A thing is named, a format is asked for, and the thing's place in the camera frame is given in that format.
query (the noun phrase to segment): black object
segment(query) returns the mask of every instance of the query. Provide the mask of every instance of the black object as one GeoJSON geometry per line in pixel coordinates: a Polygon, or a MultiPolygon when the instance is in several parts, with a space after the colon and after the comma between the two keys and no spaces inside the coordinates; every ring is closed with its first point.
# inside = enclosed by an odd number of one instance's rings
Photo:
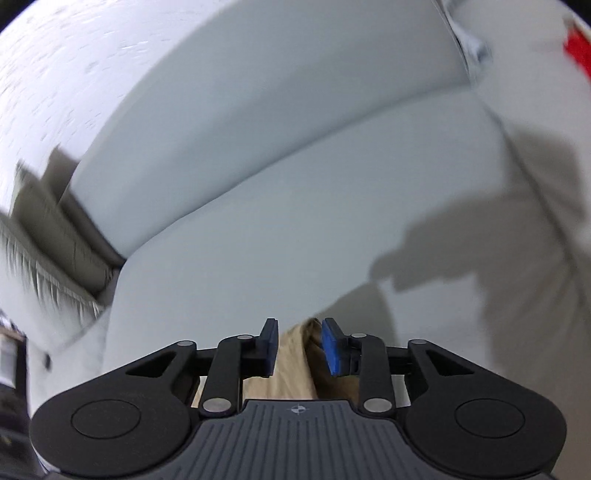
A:
{"type": "Polygon", "coordinates": [[[565,437],[544,397],[425,340],[386,347],[323,323],[333,375],[359,375],[359,404],[250,400],[272,374],[277,322],[217,349],[183,341],[47,401],[31,441],[50,475],[141,480],[548,479],[565,437]],[[188,408],[208,375],[199,408],[188,408]],[[396,408],[391,375],[411,406],[396,408]]]}

